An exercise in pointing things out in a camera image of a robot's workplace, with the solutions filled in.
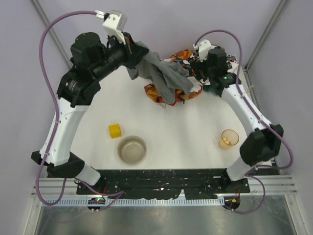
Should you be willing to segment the grey cloth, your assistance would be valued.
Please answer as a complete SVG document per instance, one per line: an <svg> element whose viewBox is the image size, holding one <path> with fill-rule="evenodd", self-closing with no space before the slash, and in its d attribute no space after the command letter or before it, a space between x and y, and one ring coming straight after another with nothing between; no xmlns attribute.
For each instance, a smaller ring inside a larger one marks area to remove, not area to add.
<svg viewBox="0 0 313 235"><path fill-rule="evenodd" d="M130 79L149 79L155 85L166 104L175 102L175 90L189 95L193 83L188 79L189 71L177 62L162 61L157 52L148 51L133 69L127 69Z"/></svg>

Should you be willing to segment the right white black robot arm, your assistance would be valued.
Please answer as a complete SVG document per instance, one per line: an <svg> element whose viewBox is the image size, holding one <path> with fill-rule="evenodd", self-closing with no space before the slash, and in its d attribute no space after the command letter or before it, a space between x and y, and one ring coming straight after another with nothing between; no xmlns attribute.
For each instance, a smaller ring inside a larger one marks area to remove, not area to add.
<svg viewBox="0 0 313 235"><path fill-rule="evenodd" d="M256 108L238 78L228 71L227 54L221 47L195 48L196 57L190 65L198 80L210 82L216 95L234 111L247 138L240 146L238 159L225 170L228 181L238 181L257 164L276 157L280 151L283 128L273 125Z"/></svg>

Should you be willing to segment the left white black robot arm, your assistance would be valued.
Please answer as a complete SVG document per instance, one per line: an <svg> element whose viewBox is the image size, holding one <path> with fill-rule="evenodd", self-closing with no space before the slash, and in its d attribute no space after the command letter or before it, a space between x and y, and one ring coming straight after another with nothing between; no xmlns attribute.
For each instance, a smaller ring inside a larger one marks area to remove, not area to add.
<svg viewBox="0 0 313 235"><path fill-rule="evenodd" d="M120 66L133 69L149 50L134 42L129 33L120 43L110 36L106 47L94 32L79 35L70 50L72 68L61 78L57 89L56 112L58 128L50 129L41 150L31 154L37 164L44 164L49 175L76 178L91 186L100 180L100 173L71 152L79 123L100 91L100 81Z"/></svg>

